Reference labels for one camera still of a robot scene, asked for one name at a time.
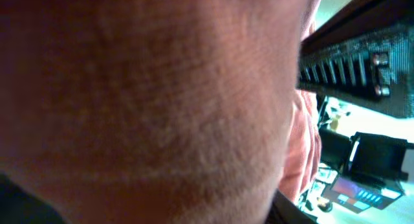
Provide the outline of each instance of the skin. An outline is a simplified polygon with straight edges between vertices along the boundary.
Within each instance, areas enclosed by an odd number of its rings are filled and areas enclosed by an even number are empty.
[[[0,170],[68,223],[264,222],[308,2],[2,0]]]

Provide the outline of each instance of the screen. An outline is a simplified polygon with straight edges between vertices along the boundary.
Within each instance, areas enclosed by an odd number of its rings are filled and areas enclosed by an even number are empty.
[[[331,194],[331,197],[336,196],[339,204],[348,203],[360,210],[369,207],[384,209],[402,195],[388,188],[383,188],[381,191],[370,190],[343,177],[337,178],[331,190],[335,192]]]

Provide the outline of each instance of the person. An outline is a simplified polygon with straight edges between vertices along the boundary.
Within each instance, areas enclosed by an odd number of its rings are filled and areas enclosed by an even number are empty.
[[[313,0],[2,0],[0,170],[70,223],[263,223]]]

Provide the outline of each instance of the black object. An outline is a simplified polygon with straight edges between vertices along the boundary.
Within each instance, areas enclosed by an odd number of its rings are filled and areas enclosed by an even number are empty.
[[[302,213],[281,192],[277,191],[265,224],[276,223],[315,224],[316,222],[312,217]]]
[[[309,209],[310,211],[312,211],[312,210],[315,209],[314,206],[313,206],[313,204],[309,200],[306,200],[305,207],[307,209]]]
[[[401,171],[402,161],[410,145],[407,140],[359,132],[351,139],[359,142],[351,174],[390,181],[408,179],[408,174]]]
[[[318,203],[318,207],[319,207],[320,210],[322,210],[324,212],[330,212],[330,211],[332,211],[333,204],[330,201],[326,202],[326,203],[323,203],[323,204]]]
[[[319,134],[322,142],[321,162],[333,170],[340,170],[351,154],[351,140],[326,128],[320,128]]]
[[[298,88],[414,117],[414,0],[353,0],[302,45]]]
[[[0,223],[64,224],[65,222],[52,207],[26,194],[0,174]]]

